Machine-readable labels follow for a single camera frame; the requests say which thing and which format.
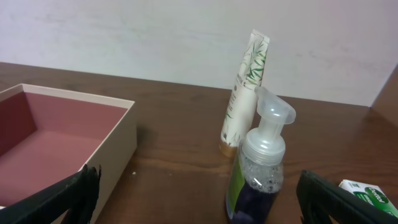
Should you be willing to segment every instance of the lotion tube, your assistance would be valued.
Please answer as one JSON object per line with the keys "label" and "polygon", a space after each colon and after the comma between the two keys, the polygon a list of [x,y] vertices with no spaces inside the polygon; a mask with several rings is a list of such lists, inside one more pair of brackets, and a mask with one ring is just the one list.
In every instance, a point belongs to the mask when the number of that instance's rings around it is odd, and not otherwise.
{"label": "lotion tube", "polygon": [[235,78],[221,131],[220,150],[233,157],[239,143],[248,133],[256,109],[255,87],[261,85],[269,38],[253,30],[243,61]]}

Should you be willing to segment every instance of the open box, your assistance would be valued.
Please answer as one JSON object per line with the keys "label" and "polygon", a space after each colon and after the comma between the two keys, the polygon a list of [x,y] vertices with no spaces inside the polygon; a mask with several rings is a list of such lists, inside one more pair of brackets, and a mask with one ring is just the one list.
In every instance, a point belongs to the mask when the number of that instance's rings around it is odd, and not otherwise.
{"label": "open box", "polygon": [[26,84],[4,90],[0,205],[37,193],[84,164],[97,170],[101,165],[94,223],[136,149],[136,138],[133,101]]}

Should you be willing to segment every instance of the wooden table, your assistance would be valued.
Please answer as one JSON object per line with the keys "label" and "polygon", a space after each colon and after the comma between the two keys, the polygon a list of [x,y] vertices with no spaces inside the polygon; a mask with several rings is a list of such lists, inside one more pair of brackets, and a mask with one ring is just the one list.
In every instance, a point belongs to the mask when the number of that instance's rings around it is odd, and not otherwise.
{"label": "wooden table", "polygon": [[[97,223],[227,223],[231,161],[218,141],[229,90],[0,63],[0,90],[18,83],[137,102],[139,146]],[[300,223],[302,169],[376,184],[398,205],[398,128],[367,107],[283,99],[297,119],[282,132],[285,180],[267,223]]]}

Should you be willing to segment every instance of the plastic bottle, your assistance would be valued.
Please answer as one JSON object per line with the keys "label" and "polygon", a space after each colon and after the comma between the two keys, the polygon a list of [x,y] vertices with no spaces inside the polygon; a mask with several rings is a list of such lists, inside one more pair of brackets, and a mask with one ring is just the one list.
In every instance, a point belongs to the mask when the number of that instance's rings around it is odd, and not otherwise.
{"label": "plastic bottle", "polygon": [[263,224],[282,187],[285,124],[294,122],[295,110],[264,87],[256,87],[258,128],[248,132],[239,145],[226,193],[231,223]]}

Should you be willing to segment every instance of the pump head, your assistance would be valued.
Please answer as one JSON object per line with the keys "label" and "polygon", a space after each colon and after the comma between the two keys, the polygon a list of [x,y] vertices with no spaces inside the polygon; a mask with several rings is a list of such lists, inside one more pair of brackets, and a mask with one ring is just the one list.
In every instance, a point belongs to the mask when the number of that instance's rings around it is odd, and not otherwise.
{"label": "pump head", "polygon": [[277,165],[285,154],[285,141],[280,133],[285,124],[294,122],[296,111],[264,87],[256,87],[254,91],[258,96],[257,112],[261,121],[258,128],[248,132],[243,153],[258,164]]}

